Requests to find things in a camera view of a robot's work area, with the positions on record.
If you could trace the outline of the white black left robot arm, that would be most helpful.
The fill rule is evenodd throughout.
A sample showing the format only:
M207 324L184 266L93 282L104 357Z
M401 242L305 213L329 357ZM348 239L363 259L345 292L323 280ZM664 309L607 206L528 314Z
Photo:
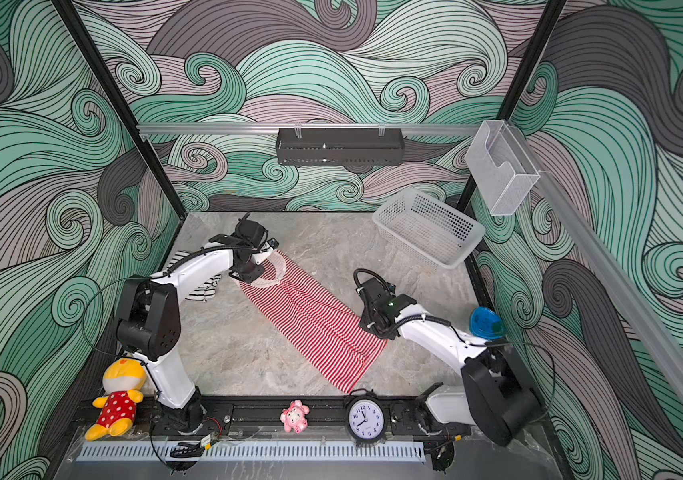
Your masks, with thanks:
M144 367L157 394L161 421L181 435L203 424L202 395L187 375L176 348L181 338L180 306L205 281L217 276L251 284L279 242L248 215L231 234L217 234L199 250L148 277L125 280L116 308L117 341Z

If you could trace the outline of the black white striped tank top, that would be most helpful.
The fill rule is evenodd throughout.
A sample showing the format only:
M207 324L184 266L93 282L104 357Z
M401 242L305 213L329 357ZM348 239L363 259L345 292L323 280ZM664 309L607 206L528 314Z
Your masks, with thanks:
M172 266L175 266L179 260L181 260L183 257L187 256L188 252L179 250L175 253L173 253L169 258L167 259L166 265L164 266L164 270L167 270L171 268ZM216 274L215 276L205 280L201 286L198 286L193 290L193 292L189 293L185 299L188 301L195 301L195 302L207 302L208 300L211 300L217 292L217 287L219 282L221 282L222 275L221 274Z

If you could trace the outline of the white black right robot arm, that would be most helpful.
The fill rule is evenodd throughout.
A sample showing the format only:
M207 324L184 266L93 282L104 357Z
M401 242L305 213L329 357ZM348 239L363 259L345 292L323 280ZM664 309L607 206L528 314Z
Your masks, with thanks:
M413 342L461 376L459 386L435 384L415 398L413 415L424 434L475 427L507 446L543 415L543 396L511 343L458 330L411 296L397 295L393 284L371 270L353 271L353 281L363 302L362 330L383 340Z

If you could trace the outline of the red white striped tank top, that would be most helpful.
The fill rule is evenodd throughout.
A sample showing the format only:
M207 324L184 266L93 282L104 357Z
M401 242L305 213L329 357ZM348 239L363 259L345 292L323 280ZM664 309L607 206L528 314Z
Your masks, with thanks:
M241 282L241 291L331 385L353 392L387 340L361 329L351 308L283 252L262 266L262 276Z

